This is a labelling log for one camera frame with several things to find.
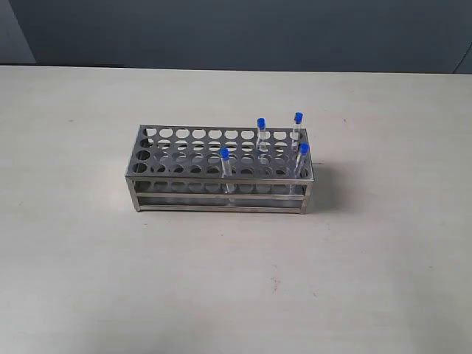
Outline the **blue-capped tube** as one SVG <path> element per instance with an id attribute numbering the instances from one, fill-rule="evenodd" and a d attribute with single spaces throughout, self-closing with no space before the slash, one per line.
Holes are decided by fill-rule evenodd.
<path id="1" fill-rule="evenodd" d="M 232 166 L 230 162 L 230 152 L 226 147 L 220 149 L 221 166 L 222 166 L 222 177 L 228 178 L 232 176 Z M 235 191 L 235 185 L 226 182 L 226 192 L 233 193 Z"/>
<path id="2" fill-rule="evenodd" d="M 308 143 L 301 143 L 296 155 L 296 164 L 294 168 L 294 177 L 299 178 L 302 175 L 302 170 L 305 167 L 306 158 L 310 152 L 310 145 Z"/>
<path id="3" fill-rule="evenodd" d="M 266 144 L 266 120 L 262 117 L 257 119 L 257 149 L 261 153 L 268 151 Z"/>
<path id="4" fill-rule="evenodd" d="M 297 152 L 299 149 L 299 140 L 301 137 L 302 128 L 302 112 L 296 112 L 294 115 L 294 125 L 291 132 L 291 149 L 293 152 Z"/>

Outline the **stainless steel test tube rack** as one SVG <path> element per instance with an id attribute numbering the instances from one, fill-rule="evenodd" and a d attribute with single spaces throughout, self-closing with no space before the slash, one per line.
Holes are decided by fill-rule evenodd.
<path id="1" fill-rule="evenodd" d="M 310 152 L 299 178 L 291 128 L 266 129 L 268 151 L 257 149 L 256 128 L 140 125 L 125 180 L 136 211 L 306 211 L 314 183 Z M 232 176 L 222 177 L 220 149 L 230 152 Z M 226 192 L 226 182 L 235 185 Z"/>

